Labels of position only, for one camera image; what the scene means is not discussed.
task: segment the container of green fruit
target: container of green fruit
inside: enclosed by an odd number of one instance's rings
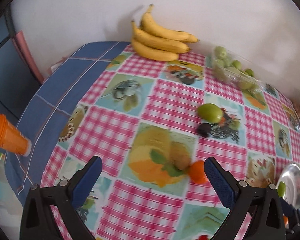
[[[211,54],[211,67],[214,76],[227,84],[235,84],[241,91],[258,93],[263,89],[263,82],[254,77],[252,63],[229,52],[224,47],[216,46]]]

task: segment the dark round fruit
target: dark round fruit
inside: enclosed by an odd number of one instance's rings
[[[205,122],[199,125],[199,127],[197,128],[197,133],[199,135],[201,135],[202,137],[209,137],[209,133],[211,131],[212,125]]]

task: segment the table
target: table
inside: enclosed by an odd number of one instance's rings
[[[196,135],[203,103],[224,112],[209,138]],[[288,163],[300,166],[295,122],[292,103],[276,89],[242,93],[216,80],[203,55],[159,62],[136,55],[128,43],[95,42],[75,52],[31,100],[18,129],[33,142],[32,153],[9,154],[5,170],[23,204],[32,183],[56,185],[98,155],[103,172],[77,210],[97,239],[210,238],[229,210],[209,182],[193,184],[176,170],[174,157],[213,156],[237,180],[265,187]]]

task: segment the metal bowl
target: metal bowl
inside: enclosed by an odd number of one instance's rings
[[[298,165],[291,163],[283,169],[277,183],[277,188],[280,181],[286,184],[284,200],[295,209],[300,209],[300,168]]]

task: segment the pink checkered tablecloth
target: pink checkered tablecloth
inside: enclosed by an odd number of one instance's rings
[[[101,176],[77,209],[96,239],[212,237],[229,210],[209,182],[194,184],[163,168],[176,152],[193,162],[213,156],[237,180],[255,187],[276,183],[291,162],[300,166],[300,132],[289,119],[292,103],[281,93],[242,93],[218,81],[205,57],[193,52],[160,62],[140,57],[128,45],[116,59],[78,102],[41,181],[41,187],[54,186],[93,155],[101,157]],[[224,112],[208,138],[196,134],[202,122],[196,110],[204,103]],[[286,135],[281,143],[279,133]],[[64,239],[71,239],[58,209],[52,211]],[[236,239],[250,220],[247,215]]]

